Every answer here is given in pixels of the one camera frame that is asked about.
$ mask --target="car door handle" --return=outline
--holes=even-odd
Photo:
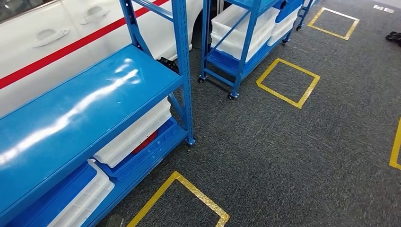
[[[89,23],[98,21],[102,19],[108,12],[110,12],[109,9],[104,9],[100,6],[95,6],[90,8],[88,11],[88,15],[83,17],[80,21],[79,24],[81,25],[87,25]]]
[[[34,48],[45,46],[58,39],[63,38],[70,32],[69,30],[63,29],[55,31],[53,29],[46,29],[40,31],[36,36],[36,42],[34,43]]]

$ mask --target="red stripe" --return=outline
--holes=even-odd
[[[169,1],[169,0],[156,0],[153,3],[160,6],[167,1]],[[143,8],[140,8],[135,11],[135,16],[140,17],[147,12],[149,12],[149,9],[143,7]],[[124,20],[124,18],[121,18],[105,27],[102,27],[101,29],[95,31],[94,33],[91,33],[91,34],[83,37],[82,39],[79,39],[79,40],[71,43],[70,45],[57,50],[54,53],[51,53],[51,54],[47,55],[46,57],[39,59],[39,60],[35,61],[34,63],[29,64],[13,73],[1,78],[0,79],[0,89],[14,83],[15,81],[17,81],[19,79],[22,79],[22,78],[28,76],[29,74],[31,74],[55,61],[57,61],[58,59],[66,56],[67,54],[78,50],[79,48],[85,46],[86,44],[89,44],[90,42],[93,42],[96,39],[112,32],[113,30],[118,29],[119,27],[123,26],[124,24],[125,24],[125,20]]]

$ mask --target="white car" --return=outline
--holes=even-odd
[[[203,1],[186,3],[191,43]],[[173,23],[133,5],[153,57],[175,59]],[[130,42],[118,0],[0,0],[0,117]]]

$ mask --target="floor marking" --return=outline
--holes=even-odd
[[[205,203],[210,209],[212,209],[217,215],[220,216],[219,221],[216,224],[216,227],[223,227],[230,216],[221,209],[217,204],[215,204],[211,199],[209,199],[205,194],[203,194],[199,189],[197,189],[191,182],[185,179],[181,174],[177,171],[174,171],[171,176],[162,184],[162,186],[158,189],[158,191],[150,198],[150,200],[143,206],[143,208],[138,212],[138,214],[131,220],[131,222],[127,225],[127,227],[136,226],[142,218],[146,215],[146,213],[152,208],[152,206],[160,199],[160,196],[167,190],[168,187],[174,182],[174,180],[178,180],[182,183],[189,191],[191,191],[198,199],[200,199],[203,203]]]
[[[345,36],[342,36],[342,35],[339,35],[339,34],[336,34],[336,33],[333,33],[333,32],[330,32],[330,31],[327,31],[327,30],[324,30],[324,29],[322,29],[322,28],[319,28],[319,27],[314,26],[314,23],[316,22],[316,20],[320,17],[320,15],[321,15],[321,14],[323,13],[323,11],[325,11],[325,10],[326,10],[326,11],[329,11],[329,12],[332,12],[332,13],[334,13],[334,14],[337,14],[337,15],[340,15],[340,16],[343,16],[343,17],[346,17],[346,18],[349,18],[349,19],[354,20],[354,23],[351,25],[351,28],[349,28],[349,30],[348,30],[348,32],[347,32],[347,34],[346,34]],[[311,20],[311,22],[309,22],[308,26],[309,26],[309,27],[312,27],[312,28],[314,28],[314,29],[316,29],[316,30],[319,30],[319,31],[321,31],[321,32],[324,32],[324,33],[333,35],[333,36],[335,36],[335,37],[338,37],[338,38],[341,38],[341,39],[345,39],[345,40],[349,40],[349,37],[350,37],[351,34],[354,32],[354,30],[355,30],[355,28],[357,27],[358,23],[359,23],[359,19],[358,19],[358,18],[351,17],[351,16],[348,16],[348,15],[339,13],[339,12],[337,12],[337,11],[334,11],[334,10],[331,10],[331,9],[328,9],[328,8],[325,8],[325,7],[322,7],[322,8],[320,9],[320,11],[316,14],[316,16]]]
[[[272,89],[270,89],[270,88],[268,88],[268,87],[266,87],[265,85],[262,84],[263,80],[266,79],[267,75],[273,70],[273,68],[274,68],[279,62],[281,62],[281,63],[283,63],[283,64],[286,64],[286,65],[288,65],[288,66],[291,66],[292,68],[297,69],[297,70],[299,70],[299,71],[301,71],[301,72],[303,72],[303,73],[306,73],[306,74],[308,74],[309,76],[312,76],[312,77],[314,78],[314,79],[312,80],[311,84],[309,85],[308,89],[305,91],[305,93],[302,95],[301,99],[300,99],[298,102],[294,102],[294,101],[292,101],[291,99],[289,99],[289,98],[287,98],[287,97],[285,97],[285,96],[279,94],[279,93],[276,92],[276,91],[273,91]],[[284,100],[284,101],[290,103],[291,105],[294,105],[294,106],[298,107],[299,109],[301,109],[301,108],[302,108],[302,105],[305,103],[305,101],[307,100],[307,98],[310,96],[311,92],[313,91],[313,89],[314,89],[314,87],[316,86],[316,84],[317,84],[317,82],[319,81],[319,79],[320,79],[320,76],[318,76],[318,75],[316,75],[316,74],[314,74],[314,73],[312,73],[312,72],[310,72],[310,71],[308,71],[308,70],[305,70],[305,69],[303,69],[303,68],[301,68],[301,67],[299,67],[299,66],[297,66],[297,65],[294,65],[294,64],[292,64],[292,63],[290,63],[290,62],[288,62],[288,61],[285,61],[285,60],[283,60],[283,59],[281,59],[281,58],[277,58],[277,59],[274,60],[274,62],[266,69],[266,71],[261,75],[261,77],[259,77],[259,79],[256,81],[256,84],[257,84],[260,88],[262,88],[263,90],[265,90],[265,91],[267,91],[267,92],[269,92],[269,93],[272,93],[274,96],[276,96],[276,97],[278,97],[278,98],[280,98],[280,99],[282,99],[282,100]]]
[[[397,132],[395,133],[394,138],[394,145],[392,146],[391,156],[390,156],[390,163],[391,167],[397,168],[401,170],[401,165],[397,163],[398,161],[398,152],[400,151],[401,147],[401,118],[398,121],[398,128]]]

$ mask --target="white plastic storage bin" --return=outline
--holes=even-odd
[[[236,5],[231,5],[227,9],[225,9],[222,13],[213,18],[211,46],[214,47],[245,13],[246,10],[244,8],[241,8]],[[256,46],[261,41],[262,38],[265,39],[264,40],[265,42],[268,40],[268,38],[270,37],[269,35],[271,32],[271,28],[274,27],[275,25],[274,21],[276,20],[276,17],[279,13],[280,10],[275,8],[270,8],[269,10],[267,10],[265,13],[263,13],[258,17],[255,28],[253,30],[250,48]],[[229,46],[234,46],[235,49],[239,47],[241,48],[242,51],[242,48],[244,46],[246,31],[248,29],[249,17],[250,15],[246,16],[246,18],[244,18],[240,22],[240,24],[237,27],[235,27],[235,29],[230,33],[230,35],[228,35],[227,38],[224,39],[223,43],[226,43],[226,45]],[[230,52],[232,48],[224,50],[225,48],[221,48],[221,45],[217,47],[219,51],[223,51],[230,55],[233,55],[237,59],[241,58],[241,54],[239,54],[238,56],[237,53]],[[248,53],[246,61],[248,61],[252,56],[253,54]]]
[[[166,97],[106,144],[93,157],[100,163],[114,168],[170,117],[170,103]]]
[[[236,5],[231,5],[215,18],[212,19],[212,32],[218,37],[224,37],[229,30],[238,22],[238,20],[247,12],[246,9]],[[263,34],[269,30],[271,26],[274,26],[274,21],[280,10],[271,8],[265,13],[260,15],[256,21],[255,28],[253,29],[251,43],[254,40],[259,40]],[[235,45],[243,46],[248,29],[249,17],[248,14],[240,24],[234,28],[234,30],[227,36],[225,41],[231,42]]]
[[[275,44],[285,33],[289,32],[296,19],[298,18],[298,11],[302,6],[299,6],[296,10],[294,10],[290,15],[288,15],[285,19],[280,21],[279,23],[275,23],[274,29],[271,32],[271,38],[267,42],[268,46],[272,46]]]
[[[114,188],[109,177],[92,161],[97,174],[77,196],[56,216],[48,227],[79,227]]]
[[[259,40],[255,40],[255,42],[253,42],[249,45],[248,54],[246,56],[245,62],[248,62],[253,57],[253,55],[255,55],[255,53],[258,52],[258,50],[266,43],[266,41],[271,36],[272,30],[273,30],[273,27],[271,27],[268,31],[266,31],[264,36],[260,37]],[[221,37],[218,37],[213,33],[210,35],[212,37],[211,46],[213,47],[213,46],[217,45],[217,43],[219,43],[219,41],[221,40]],[[235,45],[235,44],[225,41],[225,40],[217,47],[217,49],[219,51],[228,53],[238,60],[241,59],[242,48],[243,48],[243,45]]]

